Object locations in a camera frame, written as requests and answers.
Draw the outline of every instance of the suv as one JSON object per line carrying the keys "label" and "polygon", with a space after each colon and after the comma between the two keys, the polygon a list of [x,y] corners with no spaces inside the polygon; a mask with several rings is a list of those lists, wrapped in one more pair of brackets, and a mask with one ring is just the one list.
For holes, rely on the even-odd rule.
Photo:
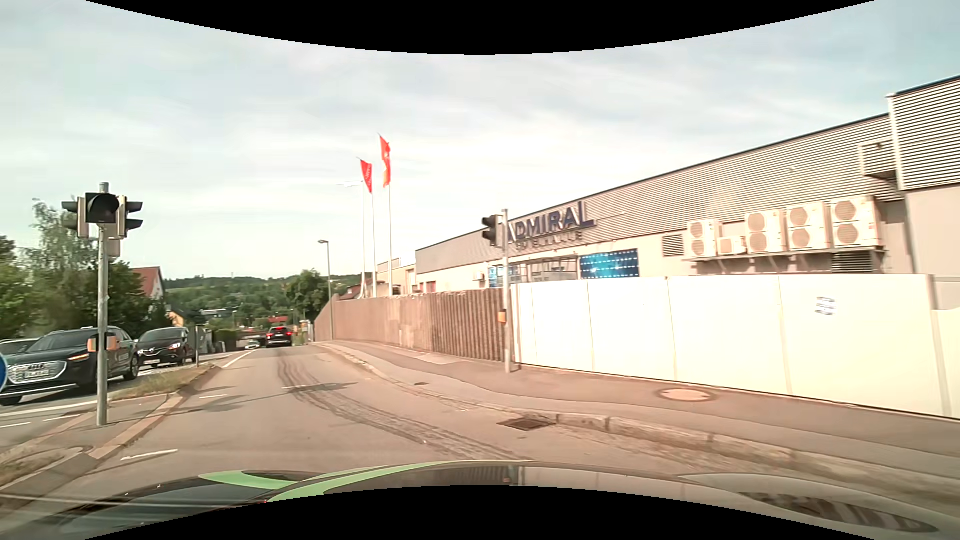
{"label": "suv", "polygon": [[145,366],[169,363],[182,366],[193,357],[189,337],[190,331],[183,327],[146,331],[136,341],[136,357]]}
{"label": "suv", "polygon": [[283,346],[290,347],[294,344],[293,332],[286,327],[273,327],[267,332],[267,347]]}
{"label": "suv", "polygon": [[[108,345],[108,377],[136,379],[140,366],[133,354],[130,335],[123,329],[107,327],[107,338],[116,341],[112,347]],[[25,352],[7,358],[7,384],[0,391],[0,405],[16,405],[23,396],[71,388],[95,391],[97,353],[89,351],[90,339],[96,343],[96,329],[52,331]]]}

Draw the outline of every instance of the license plate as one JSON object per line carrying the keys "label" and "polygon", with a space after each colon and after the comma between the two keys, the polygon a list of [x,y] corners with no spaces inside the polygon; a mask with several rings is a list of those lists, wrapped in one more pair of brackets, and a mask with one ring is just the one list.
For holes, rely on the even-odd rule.
{"label": "license plate", "polygon": [[50,377],[49,369],[38,369],[35,371],[25,371],[23,372],[24,379],[42,379],[44,377]]}

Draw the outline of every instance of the tire marks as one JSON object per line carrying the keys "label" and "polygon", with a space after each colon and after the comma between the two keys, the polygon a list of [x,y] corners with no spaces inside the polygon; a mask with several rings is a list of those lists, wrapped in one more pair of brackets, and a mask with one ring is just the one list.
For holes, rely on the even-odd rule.
{"label": "tire marks", "polygon": [[529,457],[513,454],[453,431],[396,416],[353,400],[337,391],[305,388],[304,386],[321,386],[323,383],[305,369],[306,358],[298,357],[300,355],[291,357],[285,350],[281,349],[281,351],[277,375],[284,386],[301,387],[291,391],[294,399],[301,403],[321,408],[358,424],[425,444],[459,459],[529,459]]}

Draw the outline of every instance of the industrial building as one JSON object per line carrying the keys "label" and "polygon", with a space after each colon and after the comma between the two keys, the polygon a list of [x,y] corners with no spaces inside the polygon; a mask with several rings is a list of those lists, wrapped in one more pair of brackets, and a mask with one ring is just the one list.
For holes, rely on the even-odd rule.
{"label": "industrial building", "polygon": [[[960,77],[887,102],[884,114],[513,218],[511,280],[919,273],[938,308],[960,307]],[[498,286],[502,252],[481,233],[417,250],[415,276],[395,280],[403,294]]]}

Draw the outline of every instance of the street lamp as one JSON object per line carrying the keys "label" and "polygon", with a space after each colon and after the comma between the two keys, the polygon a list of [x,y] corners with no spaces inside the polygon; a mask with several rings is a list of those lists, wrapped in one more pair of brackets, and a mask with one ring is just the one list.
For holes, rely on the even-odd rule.
{"label": "street lamp", "polygon": [[330,242],[317,240],[317,243],[326,244],[326,302],[330,304],[330,341],[333,341],[333,274],[330,273]]}

